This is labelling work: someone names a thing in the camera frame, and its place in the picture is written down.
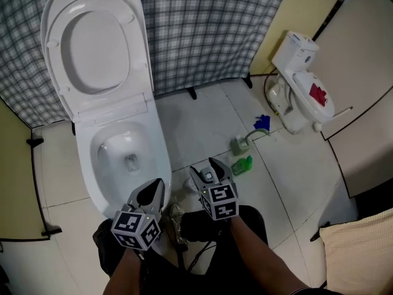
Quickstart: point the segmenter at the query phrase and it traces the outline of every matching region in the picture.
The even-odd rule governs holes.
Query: shower curtain
[[[30,127],[67,119],[45,66],[47,0],[0,0],[0,97]],[[282,0],[142,0],[155,95],[246,77]]]

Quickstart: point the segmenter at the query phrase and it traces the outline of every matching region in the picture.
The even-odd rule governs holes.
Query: black and white cube
[[[148,250],[161,230],[152,214],[118,211],[111,232],[124,247]]]
[[[204,189],[200,191],[200,197],[203,208],[215,221],[239,215],[239,202],[234,183]]]

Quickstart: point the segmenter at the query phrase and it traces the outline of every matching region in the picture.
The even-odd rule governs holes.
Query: human arm
[[[137,254],[132,249],[126,248],[103,295],[138,295],[141,265],[141,259]]]
[[[231,218],[230,230],[244,264],[268,294],[290,295],[307,287],[240,216]]]

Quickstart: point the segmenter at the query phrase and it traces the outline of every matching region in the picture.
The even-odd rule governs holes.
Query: beige pillow
[[[320,229],[327,288],[343,294],[378,292],[393,274],[393,209]]]

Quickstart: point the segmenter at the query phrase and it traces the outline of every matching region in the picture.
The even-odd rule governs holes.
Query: white toilet
[[[309,123],[315,131],[334,117],[334,104],[322,82],[308,66],[319,46],[309,37],[289,31],[272,59],[279,72],[274,86],[265,89],[267,99],[292,134]],[[324,92],[322,100],[311,95],[311,89]]]
[[[141,0],[48,0],[41,30],[53,86],[75,123],[94,204],[113,218],[135,188],[161,178],[166,206],[171,166],[153,97]]]

